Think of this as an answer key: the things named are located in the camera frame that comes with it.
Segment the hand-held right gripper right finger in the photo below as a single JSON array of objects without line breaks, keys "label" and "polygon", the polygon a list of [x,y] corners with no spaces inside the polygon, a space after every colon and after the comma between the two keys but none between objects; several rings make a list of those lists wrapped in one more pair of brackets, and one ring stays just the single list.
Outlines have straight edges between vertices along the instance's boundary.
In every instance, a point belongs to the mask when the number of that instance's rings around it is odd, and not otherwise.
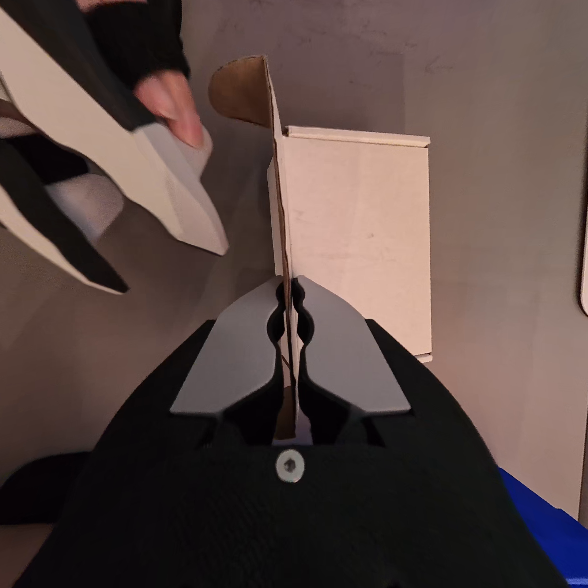
[{"label": "hand-held right gripper right finger", "polygon": [[292,281],[300,381],[366,415],[406,414],[410,403],[364,317],[306,276]]}]

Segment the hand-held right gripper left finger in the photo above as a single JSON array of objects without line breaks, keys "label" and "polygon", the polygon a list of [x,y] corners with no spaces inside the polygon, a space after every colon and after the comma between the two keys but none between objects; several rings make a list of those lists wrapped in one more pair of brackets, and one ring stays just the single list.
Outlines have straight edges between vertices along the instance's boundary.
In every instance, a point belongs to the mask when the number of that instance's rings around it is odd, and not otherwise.
[{"label": "hand-held right gripper left finger", "polygon": [[284,312],[282,276],[228,306],[206,338],[171,413],[219,416],[269,384],[281,368]]}]

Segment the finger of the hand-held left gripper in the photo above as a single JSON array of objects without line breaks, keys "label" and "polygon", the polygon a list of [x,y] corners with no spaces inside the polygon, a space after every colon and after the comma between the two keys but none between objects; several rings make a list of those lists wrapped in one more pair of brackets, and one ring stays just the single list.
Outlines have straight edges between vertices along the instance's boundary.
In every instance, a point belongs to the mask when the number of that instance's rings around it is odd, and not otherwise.
[{"label": "finger of the hand-held left gripper", "polygon": [[1,226],[81,283],[117,295],[129,287],[95,245],[123,204],[80,155],[40,135],[1,138]]},{"label": "finger of the hand-held left gripper", "polygon": [[180,141],[112,73],[75,1],[1,1],[1,107],[94,162],[177,240],[224,255],[201,183],[212,151]]}]

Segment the white cardboard box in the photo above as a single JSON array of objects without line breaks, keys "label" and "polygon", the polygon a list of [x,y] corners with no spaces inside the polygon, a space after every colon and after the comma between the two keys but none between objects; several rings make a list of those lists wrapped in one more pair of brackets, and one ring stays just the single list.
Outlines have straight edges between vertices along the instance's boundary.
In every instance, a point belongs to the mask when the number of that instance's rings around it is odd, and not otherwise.
[{"label": "white cardboard box", "polygon": [[270,129],[268,189],[276,274],[284,275],[290,391],[277,426],[295,438],[300,401],[292,281],[306,276],[432,361],[428,136],[283,126],[265,56],[219,68],[209,83],[221,116]]}]

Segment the person's left hand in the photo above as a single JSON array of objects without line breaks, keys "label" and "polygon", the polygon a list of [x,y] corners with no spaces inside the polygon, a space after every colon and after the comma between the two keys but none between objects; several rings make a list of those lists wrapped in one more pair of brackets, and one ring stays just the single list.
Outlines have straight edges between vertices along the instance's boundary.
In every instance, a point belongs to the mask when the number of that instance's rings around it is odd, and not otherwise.
[{"label": "person's left hand", "polygon": [[117,78],[174,136],[203,147],[181,39],[182,1],[77,1]]}]

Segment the blue plastic bin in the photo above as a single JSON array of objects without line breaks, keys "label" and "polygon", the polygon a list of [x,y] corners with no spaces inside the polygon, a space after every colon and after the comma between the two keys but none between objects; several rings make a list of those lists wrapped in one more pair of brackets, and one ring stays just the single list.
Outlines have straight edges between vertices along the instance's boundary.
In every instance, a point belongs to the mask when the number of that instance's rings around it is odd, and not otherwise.
[{"label": "blue plastic bin", "polygon": [[535,540],[572,587],[587,587],[587,529],[503,469],[509,495]]}]

